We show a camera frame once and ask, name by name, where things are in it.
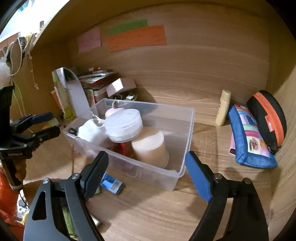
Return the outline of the blue card packet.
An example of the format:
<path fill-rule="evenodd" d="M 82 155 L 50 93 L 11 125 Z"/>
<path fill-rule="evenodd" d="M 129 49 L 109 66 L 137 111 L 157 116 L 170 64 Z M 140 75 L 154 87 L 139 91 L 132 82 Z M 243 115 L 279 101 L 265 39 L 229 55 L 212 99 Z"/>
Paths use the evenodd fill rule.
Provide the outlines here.
<path fill-rule="evenodd" d="M 107 173 L 104 173 L 100 182 L 100 186 L 112 194 L 117 195 L 124 186 L 124 183 L 116 178 L 111 177 Z"/>

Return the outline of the white round jar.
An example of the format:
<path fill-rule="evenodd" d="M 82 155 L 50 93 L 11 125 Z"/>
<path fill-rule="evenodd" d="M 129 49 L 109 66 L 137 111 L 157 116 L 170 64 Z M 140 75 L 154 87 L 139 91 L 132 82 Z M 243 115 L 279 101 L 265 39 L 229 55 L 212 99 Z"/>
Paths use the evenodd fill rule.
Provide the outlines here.
<path fill-rule="evenodd" d="M 114 143 L 129 142 L 143 129 L 142 117 L 137 109 L 120 110 L 104 120 L 104 127 Z"/>

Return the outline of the beige round container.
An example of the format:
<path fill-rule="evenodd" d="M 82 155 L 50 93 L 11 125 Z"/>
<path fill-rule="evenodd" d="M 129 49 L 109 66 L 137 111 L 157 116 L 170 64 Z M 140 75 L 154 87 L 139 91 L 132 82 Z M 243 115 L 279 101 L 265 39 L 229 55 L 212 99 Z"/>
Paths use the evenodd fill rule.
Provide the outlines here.
<path fill-rule="evenodd" d="M 163 169 L 168 165 L 165 137 L 157 128 L 144 127 L 132 140 L 132 149 L 138 161 Z"/>

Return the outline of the yellow-green spray bottle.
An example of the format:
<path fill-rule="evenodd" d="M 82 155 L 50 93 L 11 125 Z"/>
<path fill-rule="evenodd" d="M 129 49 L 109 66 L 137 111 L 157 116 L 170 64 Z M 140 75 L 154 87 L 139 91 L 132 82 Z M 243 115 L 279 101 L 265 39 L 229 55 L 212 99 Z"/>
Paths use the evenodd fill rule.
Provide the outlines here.
<path fill-rule="evenodd" d="M 71 101 L 69 100 L 69 91 L 66 87 L 64 68 L 59 68 L 52 71 L 52 78 L 58 101 L 62 108 L 64 119 L 66 121 L 72 121 L 75 119 L 76 116 L 73 111 Z"/>

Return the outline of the orange booklet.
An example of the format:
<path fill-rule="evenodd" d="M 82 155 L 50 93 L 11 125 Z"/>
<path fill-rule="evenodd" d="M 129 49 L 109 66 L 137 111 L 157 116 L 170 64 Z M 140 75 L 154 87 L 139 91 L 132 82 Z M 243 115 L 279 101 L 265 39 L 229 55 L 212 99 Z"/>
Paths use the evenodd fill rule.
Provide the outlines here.
<path fill-rule="evenodd" d="M 60 105 L 59 97 L 58 97 L 56 90 L 51 91 L 51 94 L 52 94 L 57 106 L 60 108 L 60 110 L 62 110 L 62 106 Z"/>

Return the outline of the white cloth item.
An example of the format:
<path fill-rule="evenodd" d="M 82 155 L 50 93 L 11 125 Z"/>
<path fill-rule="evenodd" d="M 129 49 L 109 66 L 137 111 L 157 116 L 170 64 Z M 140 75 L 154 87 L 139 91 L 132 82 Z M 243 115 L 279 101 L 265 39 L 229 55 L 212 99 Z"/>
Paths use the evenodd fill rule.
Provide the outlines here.
<path fill-rule="evenodd" d="M 95 145 L 102 145 L 108 139 L 103 121 L 96 118 L 79 127 L 77 137 Z"/>

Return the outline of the orange sleeve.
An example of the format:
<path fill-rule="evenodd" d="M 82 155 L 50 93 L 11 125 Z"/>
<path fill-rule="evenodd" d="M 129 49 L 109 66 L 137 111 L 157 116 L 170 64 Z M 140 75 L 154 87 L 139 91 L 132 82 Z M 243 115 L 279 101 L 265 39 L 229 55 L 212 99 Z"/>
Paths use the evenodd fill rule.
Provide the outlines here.
<path fill-rule="evenodd" d="M 1 218 L 18 240 L 23 240 L 24 226 L 14 220 L 18 194 L 11 189 L 1 166 Z"/>

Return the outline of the fruit pattern box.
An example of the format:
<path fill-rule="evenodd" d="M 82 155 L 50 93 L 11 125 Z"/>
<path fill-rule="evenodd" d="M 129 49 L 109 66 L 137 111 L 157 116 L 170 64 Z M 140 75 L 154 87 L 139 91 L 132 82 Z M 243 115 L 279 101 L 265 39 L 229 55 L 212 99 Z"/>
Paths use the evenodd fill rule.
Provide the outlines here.
<path fill-rule="evenodd" d="M 95 96 L 94 96 L 94 92 L 92 89 L 84 89 L 85 95 L 87 97 L 89 106 L 92 107 L 93 105 L 95 105 Z"/>

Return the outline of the red pouch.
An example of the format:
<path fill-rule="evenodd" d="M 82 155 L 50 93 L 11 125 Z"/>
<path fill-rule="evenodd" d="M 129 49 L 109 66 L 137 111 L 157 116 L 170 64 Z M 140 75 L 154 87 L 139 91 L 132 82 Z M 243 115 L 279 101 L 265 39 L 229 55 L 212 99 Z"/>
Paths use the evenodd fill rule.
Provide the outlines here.
<path fill-rule="evenodd" d="M 130 152 L 125 143 L 117 143 L 113 151 L 126 157 L 130 156 Z"/>

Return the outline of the pink phone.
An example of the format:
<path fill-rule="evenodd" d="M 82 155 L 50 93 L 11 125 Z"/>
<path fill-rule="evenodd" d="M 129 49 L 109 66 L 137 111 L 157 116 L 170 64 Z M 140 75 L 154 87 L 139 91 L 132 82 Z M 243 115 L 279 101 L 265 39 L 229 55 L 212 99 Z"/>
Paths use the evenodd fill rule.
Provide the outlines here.
<path fill-rule="evenodd" d="M 232 156 L 235 156 L 235 141 L 234 141 L 234 135 L 231 133 L 231 140 L 230 140 L 230 147 L 229 147 L 229 154 Z"/>

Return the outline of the blue patchwork pouch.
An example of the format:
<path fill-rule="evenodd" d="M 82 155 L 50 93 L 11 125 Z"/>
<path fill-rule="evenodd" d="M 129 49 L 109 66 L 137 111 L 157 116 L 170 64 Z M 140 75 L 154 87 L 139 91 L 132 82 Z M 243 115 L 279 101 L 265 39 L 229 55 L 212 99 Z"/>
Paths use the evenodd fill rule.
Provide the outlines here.
<path fill-rule="evenodd" d="M 276 168 L 275 156 L 269 151 L 248 108 L 231 104 L 228 118 L 234 135 L 236 163 L 257 169 Z"/>

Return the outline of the stack of books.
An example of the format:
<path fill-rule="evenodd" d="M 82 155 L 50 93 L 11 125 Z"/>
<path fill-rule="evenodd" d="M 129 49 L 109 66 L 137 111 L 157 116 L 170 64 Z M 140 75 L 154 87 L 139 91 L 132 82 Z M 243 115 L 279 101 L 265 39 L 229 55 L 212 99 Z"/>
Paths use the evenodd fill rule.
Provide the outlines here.
<path fill-rule="evenodd" d="M 106 92 L 107 86 L 118 78 L 119 74 L 116 71 L 102 68 L 78 75 L 78 79 L 88 97 L 99 96 L 102 92 Z"/>

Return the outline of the clear plastic storage bin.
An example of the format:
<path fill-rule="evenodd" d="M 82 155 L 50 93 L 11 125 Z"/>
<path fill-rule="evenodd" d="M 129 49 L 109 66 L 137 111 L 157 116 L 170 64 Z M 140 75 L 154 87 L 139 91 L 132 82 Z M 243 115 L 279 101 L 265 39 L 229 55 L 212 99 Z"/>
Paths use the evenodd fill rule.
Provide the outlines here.
<path fill-rule="evenodd" d="M 74 146 L 76 152 L 85 156 L 95 157 L 100 151 L 106 151 L 109 155 L 109 168 L 112 170 L 164 190 L 173 190 L 178 179 L 185 173 L 185 154 L 191 145 L 194 109 L 150 102 L 117 100 L 121 108 L 139 110 L 144 127 L 157 128 L 164 134 L 169 162 L 163 169 L 138 161 L 132 149 L 132 141 L 124 142 L 129 150 L 129 157 L 126 157 L 113 151 L 117 143 L 112 142 L 109 137 L 102 145 L 95 145 L 77 137 L 79 127 L 86 121 L 94 118 L 104 121 L 105 112 L 112 108 L 114 101 L 104 98 L 93 105 L 64 129 L 65 137 Z"/>

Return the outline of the small pink-white box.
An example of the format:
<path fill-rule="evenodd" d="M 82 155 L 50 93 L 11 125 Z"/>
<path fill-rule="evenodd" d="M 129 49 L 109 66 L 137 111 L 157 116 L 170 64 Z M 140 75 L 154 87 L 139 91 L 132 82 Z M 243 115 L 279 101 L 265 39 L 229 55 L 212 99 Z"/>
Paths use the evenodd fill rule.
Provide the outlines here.
<path fill-rule="evenodd" d="M 106 92 L 108 97 L 111 97 L 113 95 L 130 91 L 135 89 L 137 86 L 135 84 L 134 79 L 131 78 L 118 78 L 111 84 L 109 84 L 106 88 Z"/>

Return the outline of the clear bowl with clips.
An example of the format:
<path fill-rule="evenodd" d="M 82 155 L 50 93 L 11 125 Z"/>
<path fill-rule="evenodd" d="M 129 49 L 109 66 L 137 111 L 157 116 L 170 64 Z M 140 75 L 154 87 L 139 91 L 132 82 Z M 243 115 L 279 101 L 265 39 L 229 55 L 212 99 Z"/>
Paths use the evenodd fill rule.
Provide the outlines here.
<path fill-rule="evenodd" d="M 136 101 L 137 94 L 132 93 L 132 92 L 124 92 L 124 93 L 116 94 L 114 96 L 114 99 L 116 99 L 116 100 L 127 100 L 127 101 Z"/>

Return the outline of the pink paper note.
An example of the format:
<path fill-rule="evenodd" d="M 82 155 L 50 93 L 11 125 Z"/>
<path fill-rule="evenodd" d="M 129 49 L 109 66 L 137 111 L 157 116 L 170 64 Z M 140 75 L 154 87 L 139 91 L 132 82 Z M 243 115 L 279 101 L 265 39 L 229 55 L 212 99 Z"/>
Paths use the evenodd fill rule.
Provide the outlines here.
<path fill-rule="evenodd" d="M 88 52 L 101 46 L 99 28 L 95 27 L 77 37 L 78 53 Z"/>

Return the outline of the black orange zip case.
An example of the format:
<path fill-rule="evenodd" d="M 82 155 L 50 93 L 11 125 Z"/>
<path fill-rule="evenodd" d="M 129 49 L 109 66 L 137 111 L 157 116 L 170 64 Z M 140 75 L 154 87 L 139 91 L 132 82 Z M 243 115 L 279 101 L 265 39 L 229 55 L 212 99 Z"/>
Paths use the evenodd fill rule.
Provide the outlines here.
<path fill-rule="evenodd" d="M 269 150 L 276 154 L 287 134 L 287 121 L 279 102 L 266 90 L 259 90 L 246 103 Z"/>

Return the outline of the green paper note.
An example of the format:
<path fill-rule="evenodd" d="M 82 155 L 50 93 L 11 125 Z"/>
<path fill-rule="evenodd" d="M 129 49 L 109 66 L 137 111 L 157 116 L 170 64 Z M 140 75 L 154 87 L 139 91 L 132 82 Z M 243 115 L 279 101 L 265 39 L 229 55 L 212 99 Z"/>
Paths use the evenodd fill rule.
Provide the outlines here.
<path fill-rule="evenodd" d="M 127 23 L 120 24 L 110 28 L 108 30 L 108 34 L 112 36 L 112 35 L 116 35 L 119 33 L 123 33 L 126 31 L 138 29 L 138 28 L 143 28 L 147 26 L 148 26 L 148 21 L 146 19 L 131 21 L 131 22 L 127 22 Z"/>

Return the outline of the cream lotion tube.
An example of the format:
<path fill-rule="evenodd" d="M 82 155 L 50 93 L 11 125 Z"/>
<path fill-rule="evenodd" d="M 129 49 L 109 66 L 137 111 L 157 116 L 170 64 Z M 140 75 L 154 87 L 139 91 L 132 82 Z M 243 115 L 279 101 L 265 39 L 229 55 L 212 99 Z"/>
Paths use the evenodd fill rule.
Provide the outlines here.
<path fill-rule="evenodd" d="M 231 101 L 231 91 L 223 89 L 221 92 L 220 104 L 219 104 L 217 116 L 215 119 L 215 123 L 218 126 L 224 125 L 224 122 L 228 113 L 230 101 Z"/>

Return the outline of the orange paper note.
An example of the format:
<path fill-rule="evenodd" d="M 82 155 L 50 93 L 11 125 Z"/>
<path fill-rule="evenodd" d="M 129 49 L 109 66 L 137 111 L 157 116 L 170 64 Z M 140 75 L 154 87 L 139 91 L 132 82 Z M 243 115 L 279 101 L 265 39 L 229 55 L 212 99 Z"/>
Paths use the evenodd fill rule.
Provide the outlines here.
<path fill-rule="evenodd" d="M 107 47 L 110 52 L 166 44 L 165 28 L 163 25 L 137 28 L 107 37 Z"/>

